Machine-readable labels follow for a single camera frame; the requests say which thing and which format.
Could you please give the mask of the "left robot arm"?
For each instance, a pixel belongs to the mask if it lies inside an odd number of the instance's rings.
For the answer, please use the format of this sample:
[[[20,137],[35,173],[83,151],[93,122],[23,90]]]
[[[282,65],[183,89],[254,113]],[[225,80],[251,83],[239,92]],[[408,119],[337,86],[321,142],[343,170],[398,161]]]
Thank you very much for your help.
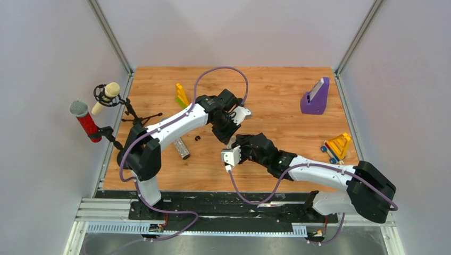
[[[242,103],[243,99],[224,89],[218,96],[197,97],[187,108],[157,124],[132,127],[117,162],[120,167],[131,170],[138,196],[145,201],[144,215],[158,219],[163,212],[157,182],[163,150],[183,135],[208,124],[215,137],[227,145],[241,123],[252,116]]]

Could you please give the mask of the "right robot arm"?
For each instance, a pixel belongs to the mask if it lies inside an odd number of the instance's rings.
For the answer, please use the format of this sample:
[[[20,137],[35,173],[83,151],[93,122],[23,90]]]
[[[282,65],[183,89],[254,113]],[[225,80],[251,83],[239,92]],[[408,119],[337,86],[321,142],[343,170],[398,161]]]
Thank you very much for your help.
[[[334,165],[307,159],[278,149],[263,133],[238,134],[221,152],[227,172],[245,161],[254,162],[280,183],[283,179],[306,181],[334,188],[334,192],[313,191],[304,206],[304,216],[317,222],[335,213],[357,213],[374,223],[385,223],[399,207],[393,199],[395,185],[373,164],[359,161],[353,165]]]

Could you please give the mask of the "white earbud charging case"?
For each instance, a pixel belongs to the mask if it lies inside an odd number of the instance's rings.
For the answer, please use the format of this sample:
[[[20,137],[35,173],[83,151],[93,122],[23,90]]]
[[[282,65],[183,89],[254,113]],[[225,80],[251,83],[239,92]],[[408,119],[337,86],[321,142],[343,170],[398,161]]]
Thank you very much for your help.
[[[232,148],[232,145],[236,142],[236,137],[231,137],[226,148]]]

